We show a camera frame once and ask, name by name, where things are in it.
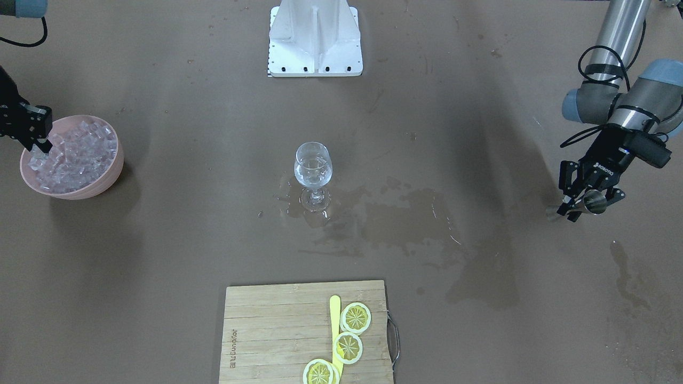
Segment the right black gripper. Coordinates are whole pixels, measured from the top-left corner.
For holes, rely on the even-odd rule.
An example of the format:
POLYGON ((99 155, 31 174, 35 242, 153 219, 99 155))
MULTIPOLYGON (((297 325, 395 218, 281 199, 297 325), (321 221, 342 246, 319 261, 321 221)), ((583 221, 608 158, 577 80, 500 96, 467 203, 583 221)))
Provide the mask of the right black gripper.
POLYGON ((1 68, 2 136, 21 142, 26 151, 47 155, 53 148, 48 135, 53 128, 53 109, 32 105, 19 94, 15 81, 1 68))

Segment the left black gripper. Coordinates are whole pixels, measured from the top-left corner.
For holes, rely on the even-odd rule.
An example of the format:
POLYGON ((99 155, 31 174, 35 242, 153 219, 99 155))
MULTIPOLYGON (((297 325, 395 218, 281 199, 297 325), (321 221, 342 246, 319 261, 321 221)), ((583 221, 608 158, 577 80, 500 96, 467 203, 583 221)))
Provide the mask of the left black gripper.
POLYGON ((594 140, 579 162, 560 163, 558 188, 563 199, 556 214, 572 222, 581 214, 601 215, 622 201, 625 192, 615 188, 622 174, 635 158, 649 160, 649 134, 644 131, 599 125, 579 133, 579 141, 590 137, 594 140))

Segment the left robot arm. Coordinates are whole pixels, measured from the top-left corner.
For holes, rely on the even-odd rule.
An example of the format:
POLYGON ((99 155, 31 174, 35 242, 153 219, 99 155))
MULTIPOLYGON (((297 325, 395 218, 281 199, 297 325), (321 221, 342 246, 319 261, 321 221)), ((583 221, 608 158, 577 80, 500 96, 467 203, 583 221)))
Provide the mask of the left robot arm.
POLYGON ((562 161, 558 187, 563 199, 557 214, 576 222, 598 215, 623 200, 622 175, 635 159, 661 169, 671 159, 668 141, 681 133, 682 64, 656 59, 641 75, 629 70, 641 52, 649 1, 611 1, 593 46, 578 59, 581 87, 566 94, 566 120, 588 124, 561 144, 568 147, 594 137, 577 161, 562 161))

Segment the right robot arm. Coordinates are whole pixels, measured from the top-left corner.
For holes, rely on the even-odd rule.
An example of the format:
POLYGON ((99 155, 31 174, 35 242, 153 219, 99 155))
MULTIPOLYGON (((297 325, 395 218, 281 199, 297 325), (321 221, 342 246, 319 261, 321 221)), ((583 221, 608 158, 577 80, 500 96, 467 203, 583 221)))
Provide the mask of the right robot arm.
MULTIPOLYGON (((6 42, 18 47, 36 47, 43 44, 48 36, 45 14, 47 1, 2 1, 2 15, 18 19, 40 19, 42 37, 39 41, 27 43, 6 42)), ((39 151, 47 155, 53 148, 48 136, 53 128, 51 107, 32 105, 19 94, 19 89, 4 68, 1 68, 1 136, 11 138, 24 146, 26 151, 39 151)))

